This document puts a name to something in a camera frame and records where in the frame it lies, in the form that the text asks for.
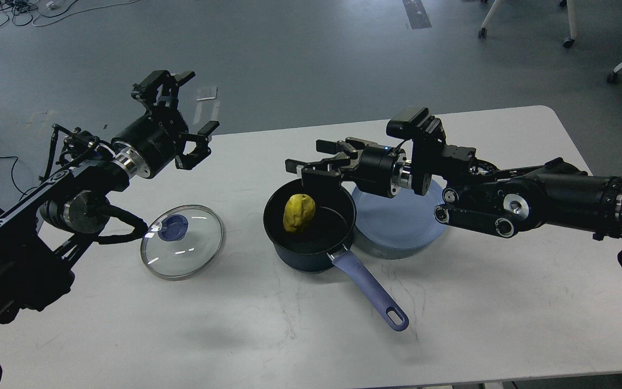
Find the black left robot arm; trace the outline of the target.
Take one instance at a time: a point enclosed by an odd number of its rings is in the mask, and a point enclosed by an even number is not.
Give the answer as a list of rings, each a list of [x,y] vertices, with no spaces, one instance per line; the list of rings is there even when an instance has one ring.
[[[41,183],[8,210],[0,209],[0,324],[24,308],[40,312],[69,293],[72,267],[92,244],[140,239],[147,224],[113,206],[110,192],[133,177],[153,179],[166,165],[192,170],[211,154],[217,121],[190,133],[179,111],[181,86],[195,73],[158,70],[134,84],[131,96],[145,113],[110,142],[88,131],[52,126],[50,147],[66,135],[60,168],[45,170]],[[2,381],[0,365],[0,382]]]

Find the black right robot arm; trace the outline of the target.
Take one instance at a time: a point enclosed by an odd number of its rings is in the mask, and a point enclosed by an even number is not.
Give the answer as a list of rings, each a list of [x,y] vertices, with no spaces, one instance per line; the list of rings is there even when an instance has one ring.
[[[387,135],[412,143],[388,147],[348,137],[317,140],[328,153],[319,162],[289,158],[287,172],[304,185],[355,183],[361,191],[393,198],[400,188],[424,196],[432,177],[446,180],[435,219],[490,236],[509,238],[544,224],[590,231],[595,240],[622,239],[622,176],[590,176],[562,158],[501,170],[473,147],[449,145],[442,121],[427,108],[406,108],[388,121]],[[622,268],[622,250],[617,254]]]

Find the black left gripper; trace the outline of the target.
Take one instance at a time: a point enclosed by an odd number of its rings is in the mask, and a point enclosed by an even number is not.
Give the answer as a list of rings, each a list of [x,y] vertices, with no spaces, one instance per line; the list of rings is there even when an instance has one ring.
[[[192,170],[211,155],[209,142],[220,122],[210,120],[197,133],[188,133],[178,108],[180,87],[193,78],[194,71],[156,70],[133,85],[131,97],[145,108],[145,113],[113,137],[111,143],[131,147],[143,158],[146,167],[140,169],[139,176],[153,179],[174,159],[177,169]],[[195,143],[195,147],[184,153],[187,142]]]

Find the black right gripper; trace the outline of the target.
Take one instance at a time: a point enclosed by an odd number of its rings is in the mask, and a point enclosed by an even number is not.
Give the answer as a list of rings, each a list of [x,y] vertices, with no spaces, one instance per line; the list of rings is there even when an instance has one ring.
[[[399,192],[399,175],[405,160],[405,151],[385,145],[368,145],[364,139],[348,137],[345,140],[316,141],[316,151],[337,155],[318,162],[285,160],[285,170],[296,174],[304,188],[338,187],[352,170],[352,181],[362,192],[393,198]]]

